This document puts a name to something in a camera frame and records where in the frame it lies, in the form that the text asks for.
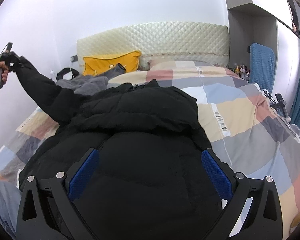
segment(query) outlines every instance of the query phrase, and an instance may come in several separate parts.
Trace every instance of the plaid bedspread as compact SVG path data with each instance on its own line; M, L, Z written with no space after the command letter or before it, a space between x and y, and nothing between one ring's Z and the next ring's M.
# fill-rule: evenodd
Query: plaid bedspread
M269 107L258 85L248 84L228 69L190 67L120 75L108 87L125 82L175 86L197 99L198 120L221 161L249 178L274 178L283 217L283 239L300 221L300 138ZM37 109L0 150L0 179L17 185L17 175L39 145L58 125ZM243 222L251 200L240 216Z

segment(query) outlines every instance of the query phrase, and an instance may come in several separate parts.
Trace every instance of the pillow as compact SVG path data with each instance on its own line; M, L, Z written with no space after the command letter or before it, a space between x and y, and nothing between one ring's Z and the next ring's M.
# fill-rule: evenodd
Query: pillow
M121 63L127 72L136 71L141 52L136 50L126 54L98 55L83 57L85 62L83 75L99 75Z
M194 60L164 60L164 59L153 59L149 60L148 65L150 70L167 70L175 68L191 68L196 66L212 66L210 63L203 61L194 61Z

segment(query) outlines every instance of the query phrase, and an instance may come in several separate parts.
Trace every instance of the yellow pillow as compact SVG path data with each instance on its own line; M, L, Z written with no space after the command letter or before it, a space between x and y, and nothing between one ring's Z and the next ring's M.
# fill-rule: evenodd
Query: yellow pillow
M83 75L99 75L113 68L118 63L121 63L127 72L136 71L140 56L141 52L136 50L126 54L83 57L85 62Z

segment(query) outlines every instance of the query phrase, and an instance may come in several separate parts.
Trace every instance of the cream tufted headboard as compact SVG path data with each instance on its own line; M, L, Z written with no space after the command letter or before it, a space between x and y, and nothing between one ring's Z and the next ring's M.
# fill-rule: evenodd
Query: cream tufted headboard
M120 27L77 41L80 67L84 56L120 54L140 50L139 69L150 59L198 60L227 67L227 26L199 22L153 22Z

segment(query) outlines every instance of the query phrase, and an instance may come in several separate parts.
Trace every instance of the metal screw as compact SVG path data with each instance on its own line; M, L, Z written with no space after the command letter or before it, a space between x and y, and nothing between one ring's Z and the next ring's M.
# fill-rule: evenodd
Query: metal screw
M63 178L64 175L65 175L65 173L63 171L59 171L56 176L58 179L61 179L61 178Z
M31 181L33 181L33 180L34 180L34 176L29 176L29 177L28 177L28 181L29 181L29 182L31 182Z
M272 182L272 181L273 181L273 179L272 179L271 176L266 176L266 180L269 181L269 182Z
M244 178L244 174L241 173L241 172L236 173L235 176L236 176L238 179L243 179L243 178Z

